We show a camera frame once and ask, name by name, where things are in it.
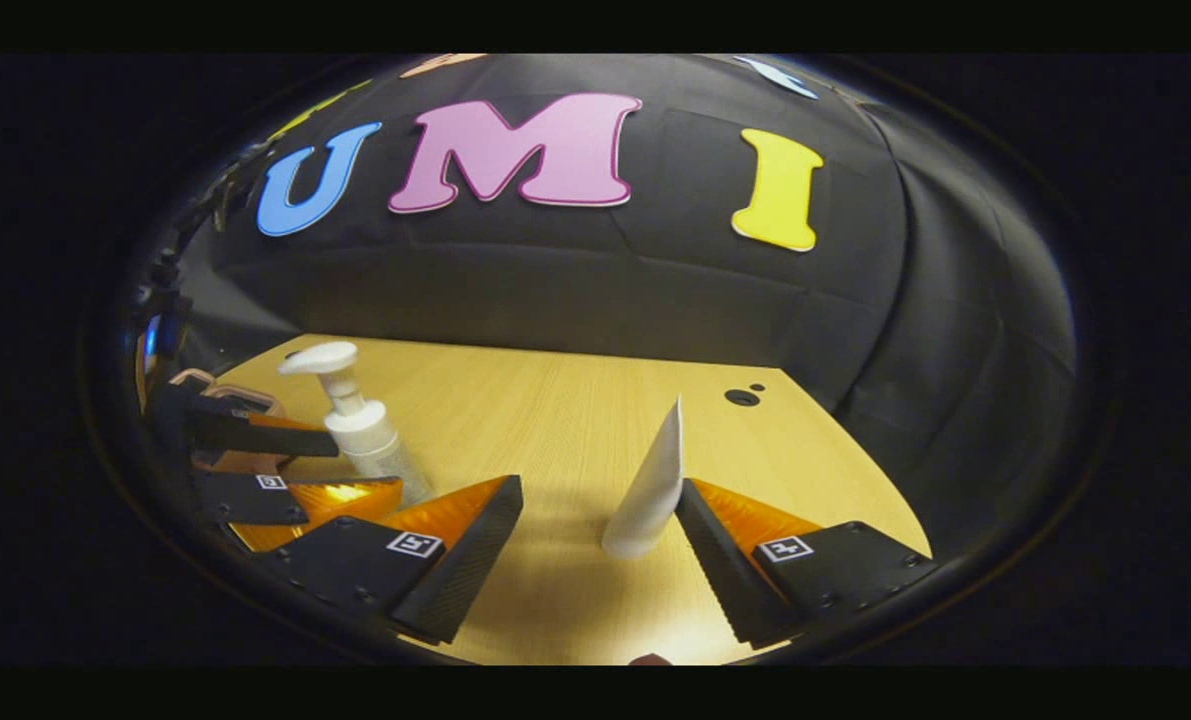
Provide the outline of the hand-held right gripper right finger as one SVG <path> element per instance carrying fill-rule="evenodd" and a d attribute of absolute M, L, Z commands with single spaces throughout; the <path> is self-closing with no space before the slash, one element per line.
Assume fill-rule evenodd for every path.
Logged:
<path fill-rule="evenodd" d="M 859 520 L 833 527 L 685 478 L 676 518 L 737 641 L 837 641 L 939 571 Z"/>

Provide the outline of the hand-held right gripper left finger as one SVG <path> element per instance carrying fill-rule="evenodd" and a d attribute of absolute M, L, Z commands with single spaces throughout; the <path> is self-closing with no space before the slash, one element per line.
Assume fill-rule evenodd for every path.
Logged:
<path fill-rule="evenodd" d="M 339 512 L 257 553 L 280 582 L 370 628 L 450 643 L 525 506 L 517 475 L 367 519 Z"/>

